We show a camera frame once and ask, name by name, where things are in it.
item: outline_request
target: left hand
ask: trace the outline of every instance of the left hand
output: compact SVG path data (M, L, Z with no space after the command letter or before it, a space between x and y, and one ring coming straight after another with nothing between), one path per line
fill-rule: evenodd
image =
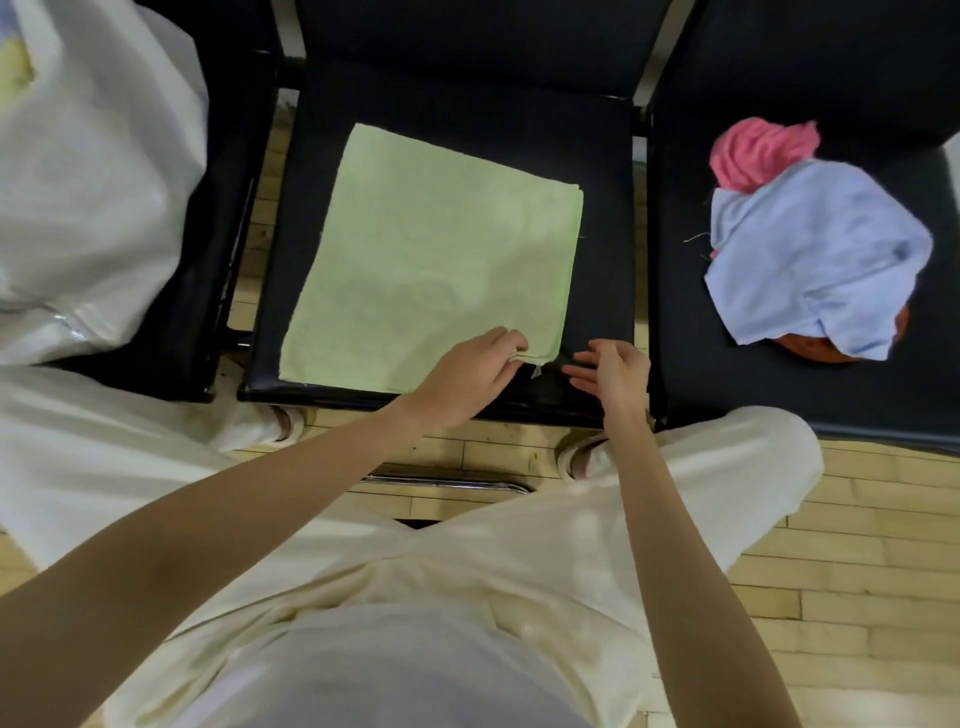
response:
M522 362L510 361L525 352L526 337L514 329L492 328L457 344L444 354L408 401L431 427L453 427L490 404L514 378Z

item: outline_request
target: hand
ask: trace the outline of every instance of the hand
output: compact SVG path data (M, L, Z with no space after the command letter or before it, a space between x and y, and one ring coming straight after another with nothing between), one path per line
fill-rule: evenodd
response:
M570 384L598 397L608 415L627 412L645 417L650 359L625 341L593 339L589 345L589 352L577 352L573 358L595 368L564 365Z
M503 391L522 365L510 361L510 357L526 349L526 337L519 331L492 328L444 354L407 398L427 418L429 426L459 425Z

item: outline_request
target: forearm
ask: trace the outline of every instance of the forearm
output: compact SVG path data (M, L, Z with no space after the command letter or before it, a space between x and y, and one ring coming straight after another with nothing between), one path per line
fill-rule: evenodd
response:
M777 667L686 511L646 422L609 415L607 431L677 725L799 728Z
M0 723L82 722L201 604L425 428L398 400L216 473L129 514L0 599L0 716L12 712ZM52 685L54 704L31 694Z

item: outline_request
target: white shirt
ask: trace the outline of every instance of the white shirt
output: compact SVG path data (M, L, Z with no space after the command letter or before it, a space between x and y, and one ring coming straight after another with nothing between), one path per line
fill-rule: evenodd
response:
M470 609L306 611L238 649L172 728L588 728L555 667Z

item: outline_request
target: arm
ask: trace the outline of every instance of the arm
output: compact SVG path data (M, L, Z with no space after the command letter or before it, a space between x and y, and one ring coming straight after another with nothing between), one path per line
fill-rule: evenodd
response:
M0 598L0 725L69 728L192 612L428 429L489 404L526 340L457 345L414 393L129 514Z
M679 728L800 728L777 666L686 511L646 420L649 360L590 342L564 367L597 395L620 474L636 577Z

